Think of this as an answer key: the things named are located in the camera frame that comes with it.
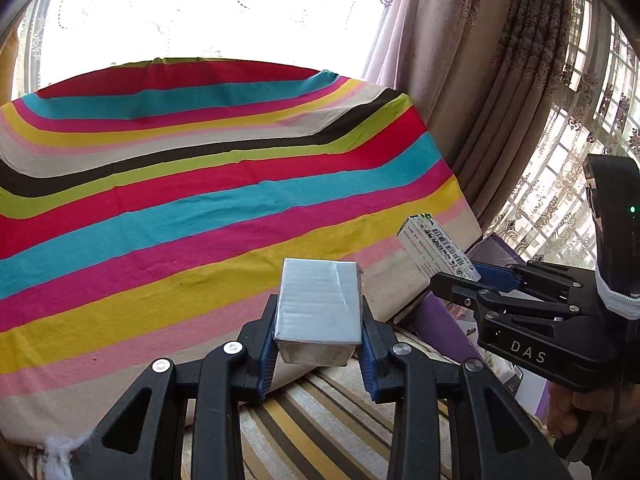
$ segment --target striped tablecloth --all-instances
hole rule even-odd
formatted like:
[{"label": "striped tablecloth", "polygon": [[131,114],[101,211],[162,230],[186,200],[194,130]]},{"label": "striped tablecloth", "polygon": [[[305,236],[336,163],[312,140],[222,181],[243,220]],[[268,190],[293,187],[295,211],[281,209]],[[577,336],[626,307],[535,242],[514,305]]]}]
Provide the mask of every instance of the striped tablecloth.
[{"label": "striped tablecloth", "polygon": [[91,428],[154,358],[235,337],[285,257],[357,260],[387,319],[425,285],[395,239],[408,215],[463,248],[480,234],[410,99],[327,71],[77,76],[0,108],[0,158],[0,429],[22,444]]}]

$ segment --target small cardboard box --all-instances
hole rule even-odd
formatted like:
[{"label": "small cardboard box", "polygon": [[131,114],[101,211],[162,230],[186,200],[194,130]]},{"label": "small cardboard box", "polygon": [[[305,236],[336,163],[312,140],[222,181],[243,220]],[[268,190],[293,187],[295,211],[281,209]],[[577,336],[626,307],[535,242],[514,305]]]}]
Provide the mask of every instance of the small cardboard box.
[{"label": "small cardboard box", "polygon": [[286,258],[273,338],[286,363],[345,366],[362,343],[358,264]]}]

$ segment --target box with barcode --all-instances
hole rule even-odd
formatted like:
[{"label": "box with barcode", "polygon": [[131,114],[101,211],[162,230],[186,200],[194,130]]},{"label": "box with barcode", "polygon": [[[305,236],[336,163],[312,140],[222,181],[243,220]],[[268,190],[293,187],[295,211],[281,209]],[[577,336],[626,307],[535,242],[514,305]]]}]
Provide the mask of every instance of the box with barcode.
[{"label": "box with barcode", "polygon": [[429,279],[436,272],[448,272],[475,282],[480,279],[471,260],[428,213],[410,216],[398,231],[398,240]]}]

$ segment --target yellow stripe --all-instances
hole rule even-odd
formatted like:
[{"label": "yellow stripe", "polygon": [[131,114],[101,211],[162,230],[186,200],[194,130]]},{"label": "yellow stripe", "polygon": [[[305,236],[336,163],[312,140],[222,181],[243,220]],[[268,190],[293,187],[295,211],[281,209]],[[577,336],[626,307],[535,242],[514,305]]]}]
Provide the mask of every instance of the yellow stripe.
[{"label": "yellow stripe", "polygon": [[0,333],[0,373],[85,354],[244,300],[278,285],[285,257],[339,260],[392,236],[408,216],[439,214],[461,198],[452,176],[420,200],[178,272],[12,328]]},{"label": "yellow stripe", "polygon": [[298,451],[324,478],[349,480],[342,469],[316,446],[275,400],[267,400],[263,406]]},{"label": "yellow stripe", "polygon": [[99,134],[77,133],[77,132],[52,132],[39,130],[25,121],[13,103],[7,103],[0,108],[4,118],[14,132],[28,140],[36,146],[54,146],[57,148],[84,148],[87,146],[111,146],[121,142],[131,142],[132,140],[149,139],[152,137],[162,137],[170,134],[184,134],[187,132],[197,132],[204,129],[216,128],[237,128],[247,126],[261,126],[264,124],[275,124],[290,117],[318,110],[327,107],[335,101],[342,99],[357,87],[364,85],[362,81],[355,79],[348,80],[334,92],[284,110],[276,110],[265,114],[250,116],[231,117],[228,119],[217,119],[213,121],[203,121],[199,123],[176,124],[175,126],[162,126],[161,128],[151,128],[148,130],[130,130],[123,132],[104,132]]},{"label": "yellow stripe", "polygon": [[266,160],[274,157],[320,155],[322,153],[346,153],[364,144],[371,137],[393,123],[411,107],[405,94],[384,105],[380,110],[363,120],[348,134],[323,145],[286,146],[284,148],[263,148],[240,150],[214,155],[195,156],[155,164],[137,170],[115,173],[104,178],[81,184],[47,196],[30,198],[17,196],[0,187],[0,214],[8,218],[31,218],[61,205],[80,200],[115,187],[128,186],[144,180],[162,176],[213,168],[242,160]]}]

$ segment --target silver bolt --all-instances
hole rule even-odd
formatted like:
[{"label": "silver bolt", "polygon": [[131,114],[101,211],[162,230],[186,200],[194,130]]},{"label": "silver bolt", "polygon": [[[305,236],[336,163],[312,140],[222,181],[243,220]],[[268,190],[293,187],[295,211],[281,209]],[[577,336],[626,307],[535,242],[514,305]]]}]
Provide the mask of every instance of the silver bolt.
[{"label": "silver bolt", "polygon": [[407,343],[396,343],[391,349],[394,351],[394,354],[397,355],[407,355],[411,353],[411,345]]},{"label": "silver bolt", "polygon": [[171,368],[169,359],[158,359],[151,365],[151,369],[155,372],[158,372],[159,374],[167,371],[169,368]]},{"label": "silver bolt", "polygon": [[468,359],[465,361],[465,368],[470,372],[479,372],[482,370],[482,361],[480,359]]},{"label": "silver bolt", "polygon": [[222,347],[222,349],[225,351],[225,354],[238,354],[242,351],[242,343],[238,341],[229,341]]}]

